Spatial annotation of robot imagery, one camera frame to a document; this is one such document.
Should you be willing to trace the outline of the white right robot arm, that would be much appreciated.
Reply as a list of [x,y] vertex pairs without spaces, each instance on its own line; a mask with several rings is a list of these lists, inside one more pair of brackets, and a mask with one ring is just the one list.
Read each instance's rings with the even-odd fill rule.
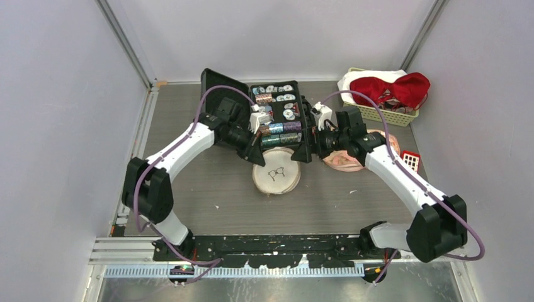
[[331,123],[329,107],[316,104],[301,112],[303,141],[299,150],[325,158],[345,150],[377,175],[412,215],[410,224],[379,221],[360,230],[360,252],[376,258],[384,249],[411,252],[431,262],[467,243],[467,206],[458,195],[447,196],[414,172],[388,144],[388,136],[369,132],[357,107],[337,111]]

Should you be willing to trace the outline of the red bra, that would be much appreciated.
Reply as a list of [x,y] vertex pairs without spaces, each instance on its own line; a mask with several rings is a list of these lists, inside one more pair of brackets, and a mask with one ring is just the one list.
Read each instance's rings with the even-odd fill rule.
[[421,73],[413,72],[396,80],[390,87],[389,93],[378,99],[377,105],[396,100],[400,106],[419,109],[431,87],[430,81]]

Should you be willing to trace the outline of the aluminium frame rail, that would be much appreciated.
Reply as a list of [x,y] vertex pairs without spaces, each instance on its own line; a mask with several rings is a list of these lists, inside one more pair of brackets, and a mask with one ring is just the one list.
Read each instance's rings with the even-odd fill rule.
[[107,0],[95,0],[95,3],[102,12],[104,19],[111,28],[111,31],[118,40],[122,50],[125,52],[128,61],[131,63],[134,71],[140,78],[143,85],[150,91],[152,88],[152,82],[145,69],[143,68],[140,59],[138,58],[135,50],[130,43],[124,29],[122,28],[119,19],[117,18],[110,2]]

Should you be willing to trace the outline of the green plastic basket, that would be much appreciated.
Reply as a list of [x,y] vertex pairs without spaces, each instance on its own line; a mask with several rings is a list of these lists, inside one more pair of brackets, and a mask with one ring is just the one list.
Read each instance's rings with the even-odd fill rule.
[[[339,90],[349,89],[349,85],[353,80],[357,80],[364,77],[376,77],[378,79],[384,80],[387,84],[393,83],[395,80],[401,78],[402,76],[407,75],[407,72],[404,70],[390,70],[390,71],[379,71],[379,70],[365,70],[356,67],[351,67],[348,69],[348,72],[338,81]],[[356,106],[366,120],[372,121],[381,121],[379,113],[374,107],[364,106],[357,104],[352,96],[341,95],[341,99],[344,107]],[[386,110],[382,105],[380,105],[380,111],[382,112],[385,120],[388,124],[397,125],[397,126],[408,126],[415,118],[419,116],[418,109],[396,109],[394,111]]]

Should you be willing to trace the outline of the white bra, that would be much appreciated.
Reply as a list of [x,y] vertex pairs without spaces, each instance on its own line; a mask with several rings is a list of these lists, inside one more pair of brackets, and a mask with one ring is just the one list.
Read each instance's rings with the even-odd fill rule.
[[358,91],[378,104],[378,99],[388,94],[389,87],[398,79],[406,76],[404,70],[363,70],[350,69],[337,82],[340,91]]

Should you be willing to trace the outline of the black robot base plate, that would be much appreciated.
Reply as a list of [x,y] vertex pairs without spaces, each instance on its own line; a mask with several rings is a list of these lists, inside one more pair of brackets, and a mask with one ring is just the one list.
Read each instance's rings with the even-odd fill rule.
[[156,262],[198,262],[202,267],[268,268],[297,267],[302,260],[318,268],[349,267],[356,260],[383,263],[398,259],[392,249],[365,247],[358,235],[195,235],[180,246],[152,242]]

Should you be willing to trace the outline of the black poker chip case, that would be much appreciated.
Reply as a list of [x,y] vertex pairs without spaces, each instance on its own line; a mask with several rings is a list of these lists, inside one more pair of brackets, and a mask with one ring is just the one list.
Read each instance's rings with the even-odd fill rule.
[[216,89],[211,92],[204,103],[205,111],[213,113],[223,98],[229,98],[240,104],[241,110],[236,121],[243,128],[249,126],[251,104],[241,94],[247,94],[259,110],[268,113],[270,122],[261,125],[261,148],[274,147],[298,149],[305,142],[305,130],[315,125],[312,106],[300,93],[297,81],[272,82],[248,85],[244,82],[223,75],[212,69],[204,69],[201,74],[202,93],[213,86],[224,85],[238,89]]

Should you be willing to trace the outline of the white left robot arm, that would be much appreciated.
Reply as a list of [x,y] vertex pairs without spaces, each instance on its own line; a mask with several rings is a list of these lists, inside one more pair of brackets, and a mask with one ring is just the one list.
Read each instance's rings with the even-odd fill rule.
[[223,141],[235,148],[238,156],[256,165],[265,165],[259,146],[259,130],[243,128],[238,119],[243,113],[264,117],[257,104],[245,110],[239,103],[223,98],[211,113],[199,112],[185,132],[169,145],[146,159],[134,157],[127,165],[122,203],[136,218],[147,220],[169,244],[178,260],[193,252],[191,230],[173,211],[172,181],[204,150]]

